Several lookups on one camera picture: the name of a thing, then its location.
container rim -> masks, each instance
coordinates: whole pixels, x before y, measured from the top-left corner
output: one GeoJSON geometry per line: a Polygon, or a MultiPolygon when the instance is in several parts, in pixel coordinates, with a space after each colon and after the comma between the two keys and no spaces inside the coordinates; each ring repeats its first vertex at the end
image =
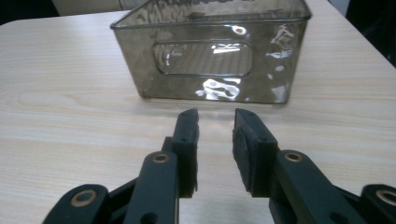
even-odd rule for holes
{"type": "Polygon", "coordinates": [[[120,25],[120,23],[129,17],[131,14],[135,13],[138,9],[148,4],[152,0],[148,0],[147,2],[141,4],[138,7],[133,8],[131,11],[123,15],[118,20],[112,22],[110,24],[110,29],[112,30],[129,30],[129,29],[148,29],[148,28],[161,28],[161,27],[169,27],[169,26],[204,26],[204,25],[222,25],[222,24],[230,24],[230,23],[283,23],[283,22],[304,22],[308,21],[312,17],[311,10],[304,0],[299,0],[305,10],[305,16],[298,18],[285,18],[285,19],[258,19],[258,20],[245,20],[245,21],[186,21],[186,22],[168,22],[168,23],[155,23],[155,24],[137,24],[137,25],[120,25]]]}

screw hole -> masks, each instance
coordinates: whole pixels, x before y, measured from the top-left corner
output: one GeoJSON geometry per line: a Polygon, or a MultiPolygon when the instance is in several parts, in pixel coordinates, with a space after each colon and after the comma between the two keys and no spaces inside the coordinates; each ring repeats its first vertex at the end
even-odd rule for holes
{"type": "Polygon", "coordinates": [[[331,213],[330,219],[338,224],[349,224],[349,221],[347,220],[347,218],[339,213],[331,213]]]}
{"type": "Polygon", "coordinates": [[[155,224],[157,222],[157,215],[154,213],[146,213],[140,219],[141,224],[155,224]]]}
{"type": "Polygon", "coordinates": [[[285,157],[289,161],[302,161],[303,160],[303,157],[301,157],[299,154],[293,153],[293,152],[286,153],[285,157]]]}
{"type": "Polygon", "coordinates": [[[396,192],[390,190],[379,189],[376,191],[376,196],[384,203],[396,206],[396,192]]]}
{"type": "Polygon", "coordinates": [[[93,189],[86,189],[73,196],[71,204],[75,207],[82,207],[95,201],[97,192],[93,189]]]}
{"type": "Polygon", "coordinates": [[[158,154],[158,155],[156,155],[156,156],[153,158],[153,160],[154,160],[155,162],[166,162],[166,161],[169,160],[169,157],[168,157],[167,155],[165,155],[165,154],[158,154]]]}

wooden table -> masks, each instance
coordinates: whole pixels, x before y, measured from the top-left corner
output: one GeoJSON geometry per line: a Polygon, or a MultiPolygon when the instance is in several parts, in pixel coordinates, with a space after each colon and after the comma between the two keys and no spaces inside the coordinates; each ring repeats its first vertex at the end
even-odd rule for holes
{"type": "Polygon", "coordinates": [[[257,113],[281,148],[308,155],[334,183],[396,186],[396,71],[325,0],[308,24],[286,105],[145,101],[109,24],[125,12],[0,27],[0,223],[39,223],[70,189],[109,190],[138,176],[177,114],[198,108],[199,190],[180,223],[271,223],[232,155],[234,110],[257,113]]]}

transparent plastic box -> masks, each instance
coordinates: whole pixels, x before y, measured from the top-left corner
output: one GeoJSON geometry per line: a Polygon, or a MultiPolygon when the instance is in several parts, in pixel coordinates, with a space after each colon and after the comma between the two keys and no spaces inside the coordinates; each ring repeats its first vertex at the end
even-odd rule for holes
{"type": "Polygon", "coordinates": [[[304,0],[152,0],[111,24],[143,98],[282,104],[304,0]]]}

light wood grain surface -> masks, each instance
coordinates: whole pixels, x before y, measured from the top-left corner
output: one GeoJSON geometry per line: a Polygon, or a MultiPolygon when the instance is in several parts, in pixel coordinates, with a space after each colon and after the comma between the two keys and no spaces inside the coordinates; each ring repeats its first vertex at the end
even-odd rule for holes
{"type": "Polygon", "coordinates": [[[142,100],[109,24],[125,12],[0,26],[0,223],[40,223],[70,189],[109,190],[138,176],[177,114],[198,108],[199,189],[180,223],[272,223],[245,192],[232,155],[234,109],[257,113],[282,149],[308,155],[334,183],[396,186],[396,71],[325,0],[286,105],[142,100]]]}

